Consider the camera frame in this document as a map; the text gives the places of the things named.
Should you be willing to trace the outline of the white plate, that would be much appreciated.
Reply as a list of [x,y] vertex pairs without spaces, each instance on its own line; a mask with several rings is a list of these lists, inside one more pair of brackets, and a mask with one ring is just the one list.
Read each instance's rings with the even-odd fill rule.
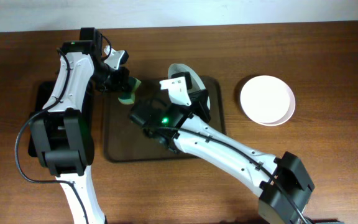
[[258,75],[246,81],[239,95],[245,115],[263,126],[278,126],[293,116],[295,94],[281,79]]
[[258,122],[265,126],[278,126],[286,123],[294,114],[296,99],[288,85],[274,86],[262,98],[263,110]]

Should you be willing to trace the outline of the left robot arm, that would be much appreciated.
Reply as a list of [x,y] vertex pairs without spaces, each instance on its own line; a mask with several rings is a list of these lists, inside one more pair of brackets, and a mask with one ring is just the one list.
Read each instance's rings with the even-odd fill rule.
[[26,122],[35,155],[62,187],[75,223],[106,223],[91,176],[94,141],[91,136],[91,90],[119,92],[122,104],[132,104],[140,81],[124,67],[128,53],[103,45],[106,37],[94,27],[80,30],[77,41],[64,42],[57,52],[60,69],[42,109]]

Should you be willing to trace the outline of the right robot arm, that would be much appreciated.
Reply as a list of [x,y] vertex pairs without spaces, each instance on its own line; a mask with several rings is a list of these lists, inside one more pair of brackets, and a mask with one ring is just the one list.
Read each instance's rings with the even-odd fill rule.
[[153,106],[155,98],[138,101],[129,119],[145,136],[167,149],[199,157],[227,172],[259,199],[259,215],[268,223],[312,223],[303,211],[314,183],[301,159],[260,152],[220,133],[208,123],[209,93],[190,94],[190,105],[171,102]]

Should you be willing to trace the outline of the pale blue plate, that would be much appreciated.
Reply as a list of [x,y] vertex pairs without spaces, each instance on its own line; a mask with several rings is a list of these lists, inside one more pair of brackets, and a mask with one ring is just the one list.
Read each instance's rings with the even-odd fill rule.
[[186,81],[186,84],[191,84],[191,88],[187,90],[188,95],[194,93],[198,90],[205,90],[206,87],[201,80],[201,78],[197,75],[197,73],[190,68],[189,66],[183,63],[173,63],[168,68],[168,79],[174,78],[174,74],[181,72],[189,72],[190,73],[190,81]]

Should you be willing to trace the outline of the green yellow sponge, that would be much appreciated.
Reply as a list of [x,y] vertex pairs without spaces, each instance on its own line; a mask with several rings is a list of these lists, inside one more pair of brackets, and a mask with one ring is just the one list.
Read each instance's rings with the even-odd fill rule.
[[123,105],[131,105],[135,103],[135,92],[140,87],[141,81],[134,78],[128,78],[128,89],[122,92],[122,95],[118,97],[118,100]]

